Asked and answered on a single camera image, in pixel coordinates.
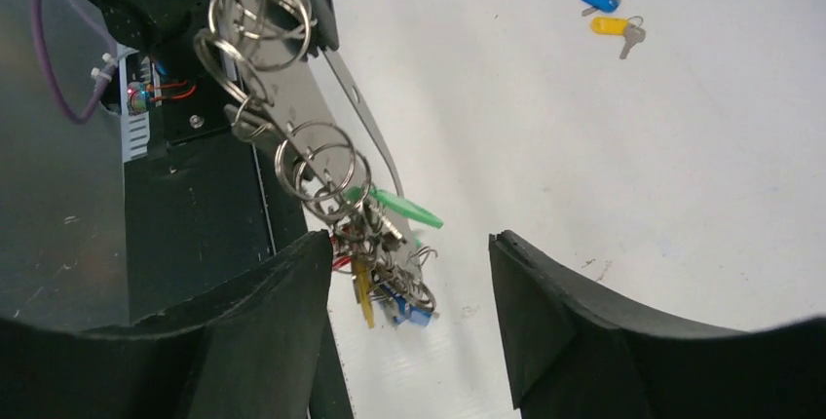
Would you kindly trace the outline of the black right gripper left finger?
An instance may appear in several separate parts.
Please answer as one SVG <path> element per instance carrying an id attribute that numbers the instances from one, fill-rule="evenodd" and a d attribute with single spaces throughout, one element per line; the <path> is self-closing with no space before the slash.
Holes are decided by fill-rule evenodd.
<path id="1" fill-rule="evenodd" d="M 130 326 L 1 323 L 5 418 L 303 418 L 327 318 L 323 231 Z"/>

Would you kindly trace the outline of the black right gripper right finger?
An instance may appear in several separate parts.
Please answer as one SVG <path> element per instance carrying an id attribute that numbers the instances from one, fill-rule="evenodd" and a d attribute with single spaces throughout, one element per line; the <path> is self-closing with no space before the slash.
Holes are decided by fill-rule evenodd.
<path id="1" fill-rule="evenodd" d="M 513 407 L 524 418 L 821 418 L 825 321 L 738 331 L 677 317 L 489 239 Z"/>

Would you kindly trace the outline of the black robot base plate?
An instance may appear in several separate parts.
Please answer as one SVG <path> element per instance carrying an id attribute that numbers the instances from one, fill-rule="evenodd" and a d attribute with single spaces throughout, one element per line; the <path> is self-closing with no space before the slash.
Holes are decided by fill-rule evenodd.
<path id="1" fill-rule="evenodd" d="M 275 257 L 308 233 L 266 156 L 238 141 L 208 76 L 162 79 L 149 154 L 125 165 L 127 274 L 133 324 Z M 353 414 L 327 314 L 308 413 Z"/>

